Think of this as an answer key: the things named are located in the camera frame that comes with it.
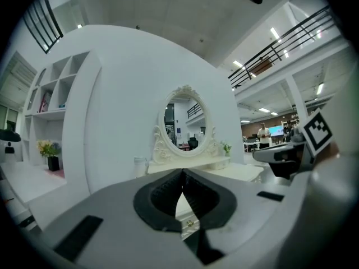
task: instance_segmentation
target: black metal railing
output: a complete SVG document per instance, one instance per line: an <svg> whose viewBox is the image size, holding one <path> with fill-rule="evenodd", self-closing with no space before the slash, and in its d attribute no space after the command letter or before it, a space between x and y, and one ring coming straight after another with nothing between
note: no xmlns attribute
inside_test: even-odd
<svg viewBox="0 0 359 269"><path fill-rule="evenodd" d="M188 118L190 118L191 116L197 114L201 110L202 110L201 106L199 104L195 104L192 108L190 108L187 111Z"/></svg>
<svg viewBox="0 0 359 269"><path fill-rule="evenodd" d="M35 0L22 18L31 35L45 53L48 53L51 47L63 37L49 0Z"/></svg>
<svg viewBox="0 0 359 269"><path fill-rule="evenodd" d="M330 15L329 6L326 6L291 28L276 41L269 44L257 55L251 58L241 68L233 72L228 77L231 85L236 89L246 80L251 80L256 75L259 75L272 67L275 61L282 61L283 57L289 55L291 51L295 50L300 45L303 45L309 40L315 41L318 39L318 30L321 35L324 31L333 26L334 22Z"/></svg>

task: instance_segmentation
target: screen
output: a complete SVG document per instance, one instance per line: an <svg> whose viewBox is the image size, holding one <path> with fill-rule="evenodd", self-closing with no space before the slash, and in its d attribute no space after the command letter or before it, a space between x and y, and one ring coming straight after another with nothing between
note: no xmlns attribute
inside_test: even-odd
<svg viewBox="0 0 359 269"><path fill-rule="evenodd" d="M268 128L272 137L283 135L283 126Z"/></svg>

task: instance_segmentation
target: potted plant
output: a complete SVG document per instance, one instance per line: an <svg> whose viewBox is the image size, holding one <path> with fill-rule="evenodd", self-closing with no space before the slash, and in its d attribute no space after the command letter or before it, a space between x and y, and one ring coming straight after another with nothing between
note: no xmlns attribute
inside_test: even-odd
<svg viewBox="0 0 359 269"><path fill-rule="evenodd" d="M223 141L221 142L221 145L223 146L223 149L225 151L225 156L230 156L232 146Z"/></svg>
<svg viewBox="0 0 359 269"><path fill-rule="evenodd" d="M61 147L57 142L38 141L38 149L40 151L41 156L47 157L49 170L51 171L60 170L58 157L56 155L60 154Z"/></svg>

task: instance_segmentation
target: ornate mirror frame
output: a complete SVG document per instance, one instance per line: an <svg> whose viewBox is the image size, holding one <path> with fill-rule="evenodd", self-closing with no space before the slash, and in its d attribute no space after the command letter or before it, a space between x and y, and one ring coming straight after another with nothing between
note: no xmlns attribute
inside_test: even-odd
<svg viewBox="0 0 359 269"><path fill-rule="evenodd" d="M194 150L182 151L178 149L168 138L164 125L164 114L166 106L177 95L188 95L197 101L201 106L203 115L206 121L206 134L203 142ZM158 125L155 126L154 136L155 145L153 149L153 163L166 164L173 161L195 157L213 157L218 155L217 141L214 139L215 127L212 124L209 109L201 96L193 90L189 85L179 87L172 91L167 98L161 103L160 111L158 113Z"/></svg>

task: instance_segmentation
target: white column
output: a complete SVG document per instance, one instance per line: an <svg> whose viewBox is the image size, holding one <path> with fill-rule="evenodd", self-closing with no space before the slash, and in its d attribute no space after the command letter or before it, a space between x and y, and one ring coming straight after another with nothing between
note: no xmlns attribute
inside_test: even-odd
<svg viewBox="0 0 359 269"><path fill-rule="evenodd" d="M304 121L308 118L307 108L305 107L301 93L292 75L286 77L289 89L291 90L294 102L296 103L297 113L300 121Z"/></svg>

